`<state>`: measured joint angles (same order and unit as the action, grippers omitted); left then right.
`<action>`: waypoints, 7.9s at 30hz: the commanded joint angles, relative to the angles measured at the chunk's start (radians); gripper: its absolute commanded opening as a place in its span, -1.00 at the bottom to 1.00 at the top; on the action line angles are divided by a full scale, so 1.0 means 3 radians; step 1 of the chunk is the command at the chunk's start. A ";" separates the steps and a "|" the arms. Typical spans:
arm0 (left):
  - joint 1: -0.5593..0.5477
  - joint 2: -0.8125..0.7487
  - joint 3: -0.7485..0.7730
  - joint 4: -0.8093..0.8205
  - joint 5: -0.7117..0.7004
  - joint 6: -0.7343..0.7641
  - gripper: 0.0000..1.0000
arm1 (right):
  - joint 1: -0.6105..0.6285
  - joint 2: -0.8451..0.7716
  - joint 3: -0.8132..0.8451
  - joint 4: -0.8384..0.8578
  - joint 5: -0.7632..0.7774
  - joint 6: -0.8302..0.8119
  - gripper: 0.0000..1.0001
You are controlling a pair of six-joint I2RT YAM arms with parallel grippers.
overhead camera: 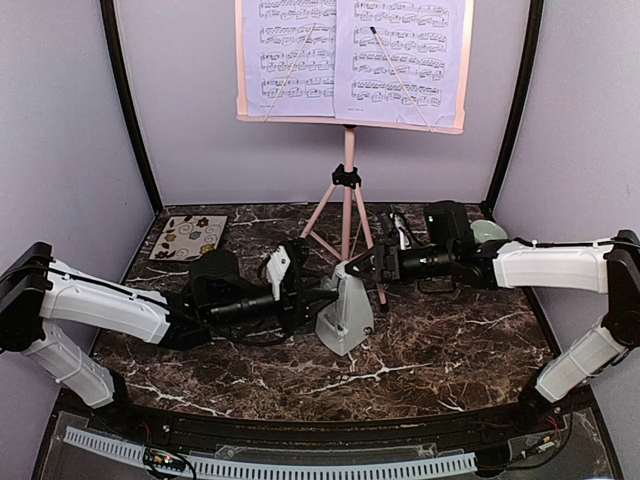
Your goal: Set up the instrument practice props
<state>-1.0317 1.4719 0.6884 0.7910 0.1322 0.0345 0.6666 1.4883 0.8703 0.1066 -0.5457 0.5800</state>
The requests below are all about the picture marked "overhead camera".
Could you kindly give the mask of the white metronome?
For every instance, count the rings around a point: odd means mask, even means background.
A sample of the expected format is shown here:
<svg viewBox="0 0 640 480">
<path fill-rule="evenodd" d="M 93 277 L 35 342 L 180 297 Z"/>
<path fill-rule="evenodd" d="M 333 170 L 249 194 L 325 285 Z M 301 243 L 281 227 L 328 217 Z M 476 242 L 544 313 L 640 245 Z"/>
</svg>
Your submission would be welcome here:
<svg viewBox="0 0 640 480">
<path fill-rule="evenodd" d="M 347 262 L 336 266 L 323 287 L 337 293 L 335 302 L 317 316 L 315 333 L 333 353 L 345 356 L 374 330 L 374 316 L 363 281 L 348 274 Z"/>
</svg>

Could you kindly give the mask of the pink perforated music stand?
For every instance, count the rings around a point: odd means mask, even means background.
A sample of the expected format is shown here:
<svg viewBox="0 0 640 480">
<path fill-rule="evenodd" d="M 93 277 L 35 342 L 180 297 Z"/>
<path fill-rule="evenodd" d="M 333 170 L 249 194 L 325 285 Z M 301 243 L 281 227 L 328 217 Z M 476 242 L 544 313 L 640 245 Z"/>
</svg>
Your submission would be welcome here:
<svg viewBox="0 0 640 480">
<path fill-rule="evenodd" d="M 343 218 L 342 218 L 342 244 L 334 250 L 334 255 L 340 260 L 347 260 L 353 249 L 353 240 L 351 239 L 351 214 L 353 212 L 362 212 L 364 209 L 364 201 L 362 197 L 362 188 L 357 181 L 356 168 L 354 165 L 355 158 L 355 131 L 358 127 L 380 127 L 391 128 L 387 126 L 372 125 L 356 125 L 346 120 L 336 118 L 335 113 L 332 117 L 271 117 L 261 119 L 252 117 L 247 110 L 247 96 L 245 88 L 245 72 L 244 57 L 242 45 L 242 20 L 241 6 L 239 1 L 235 5 L 235 28 L 236 28 L 236 59 L 237 59 L 237 76 L 238 76 L 238 98 L 237 98 L 237 117 L 245 122 L 262 122 L 262 123 L 315 123 L 315 124 L 335 124 L 340 125 L 344 129 L 344 145 L 345 160 L 339 167 L 339 187 L 344 192 L 343 200 Z M 401 129 L 419 132 L 438 133 L 431 131 L 423 131 L 418 129 Z"/>
</svg>

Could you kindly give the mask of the sheet music page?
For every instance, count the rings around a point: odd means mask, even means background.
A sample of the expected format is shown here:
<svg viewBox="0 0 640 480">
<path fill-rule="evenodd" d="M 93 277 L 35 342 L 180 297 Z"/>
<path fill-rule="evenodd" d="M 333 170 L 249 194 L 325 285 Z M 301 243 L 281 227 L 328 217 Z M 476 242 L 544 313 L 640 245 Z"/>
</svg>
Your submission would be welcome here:
<svg viewBox="0 0 640 480">
<path fill-rule="evenodd" d="M 332 117 L 335 1 L 242 1 L 247 110 L 252 117 Z"/>
<path fill-rule="evenodd" d="M 473 14 L 471 1 L 338 2 L 336 118 L 462 132 Z"/>
</svg>

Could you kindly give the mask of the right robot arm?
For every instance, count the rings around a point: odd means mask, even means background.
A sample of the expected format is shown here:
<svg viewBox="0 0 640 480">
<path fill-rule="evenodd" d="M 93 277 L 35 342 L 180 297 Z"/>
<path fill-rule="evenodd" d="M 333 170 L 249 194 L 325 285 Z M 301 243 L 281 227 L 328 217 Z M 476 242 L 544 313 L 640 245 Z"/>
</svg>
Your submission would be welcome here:
<svg viewBox="0 0 640 480">
<path fill-rule="evenodd" d="M 459 202 L 436 202 L 423 214 L 427 245 L 379 244 L 347 263 L 346 272 L 380 284 L 450 277 L 478 289 L 561 288 L 608 298 L 607 313 L 523 389 L 510 413 L 517 432 L 534 432 L 547 420 L 549 405 L 638 347 L 639 239 L 633 231 L 590 242 L 545 243 L 481 233 Z"/>
</svg>

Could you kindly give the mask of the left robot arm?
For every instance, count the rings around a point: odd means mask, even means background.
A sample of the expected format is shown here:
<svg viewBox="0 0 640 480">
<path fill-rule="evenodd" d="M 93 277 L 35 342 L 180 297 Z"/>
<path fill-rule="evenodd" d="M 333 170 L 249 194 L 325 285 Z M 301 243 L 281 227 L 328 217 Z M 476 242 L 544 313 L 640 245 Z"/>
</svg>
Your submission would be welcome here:
<svg viewBox="0 0 640 480">
<path fill-rule="evenodd" d="M 1 275 L 1 349 L 18 352 L 71 389 L 120 436 L 141 427 L 140 412 L 126 401 L 123 379 L 98 365 L 58 326 L 66 320 L 115 331 L 147 344 L 185 351 L 215 336 L 249 345 L 233 328 L 275 319 L 273 345 L 334 303 L 338 292 L 305 269 L 301 241 L 281 244 L 263 265 L 266 278 L 240 274 L 237 256 L 213 250 L 189 265 L 180 293 L 125 287 L 86 275 L 55 259 L 51 245 L 34 243 Z"/>
</svg>

